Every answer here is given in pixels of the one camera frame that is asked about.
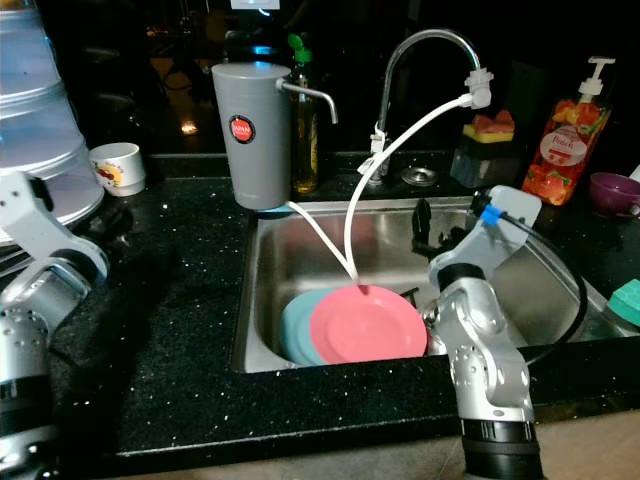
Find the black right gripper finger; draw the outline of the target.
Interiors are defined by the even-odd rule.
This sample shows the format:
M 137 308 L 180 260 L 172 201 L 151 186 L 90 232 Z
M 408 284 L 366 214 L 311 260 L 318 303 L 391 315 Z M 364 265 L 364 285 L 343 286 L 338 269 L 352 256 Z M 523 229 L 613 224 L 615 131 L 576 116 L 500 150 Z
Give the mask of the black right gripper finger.
M 425 198 L 416 202 L 411 219 L 411 250 L 415 253 L 435 253 L 436 248 L 430 244 L 431 206 Z

